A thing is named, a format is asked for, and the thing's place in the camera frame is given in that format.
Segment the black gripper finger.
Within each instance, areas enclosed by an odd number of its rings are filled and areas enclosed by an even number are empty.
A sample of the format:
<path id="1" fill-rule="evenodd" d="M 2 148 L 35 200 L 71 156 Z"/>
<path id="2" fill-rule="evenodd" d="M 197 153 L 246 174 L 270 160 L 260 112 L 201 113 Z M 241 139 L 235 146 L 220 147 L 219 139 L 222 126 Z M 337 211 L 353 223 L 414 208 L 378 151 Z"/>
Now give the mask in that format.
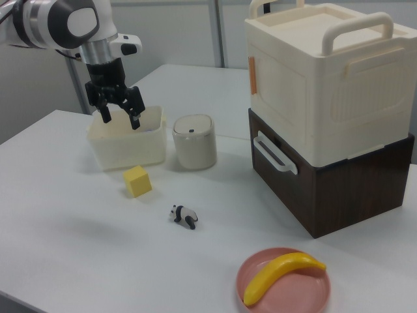
<path id="1" fill-rule="evenodd" d="M 94 106 L 102 116 L 104 123 L 111 121 L 111 115 L 107 107 L 108 101 L 105 92 L 99 86 L 96 86 L 92 81 L 85 84 L 87 99 L 90 106 Z"/>
<path id="2" fill-rule="evenodd" d="M 145 111 L 145 105 L 138 87 L 129 87 L 122 91 L 119 106 L 128 114 L 133 130 L 140 127 L 141 114 Z"/>

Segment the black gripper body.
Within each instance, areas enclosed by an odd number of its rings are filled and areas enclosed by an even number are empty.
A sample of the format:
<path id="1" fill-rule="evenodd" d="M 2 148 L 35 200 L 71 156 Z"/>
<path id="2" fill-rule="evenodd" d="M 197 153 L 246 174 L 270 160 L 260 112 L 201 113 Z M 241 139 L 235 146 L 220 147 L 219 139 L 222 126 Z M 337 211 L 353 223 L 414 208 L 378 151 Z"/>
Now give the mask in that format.
<path id="1" fill-rule="evenodd" d="M 90 81 L 85 84 L 90 105 L 104 101 L 122 104 L 126 100 L 125 73 L 121 58 L 99 65 L 87 65 Z"/>

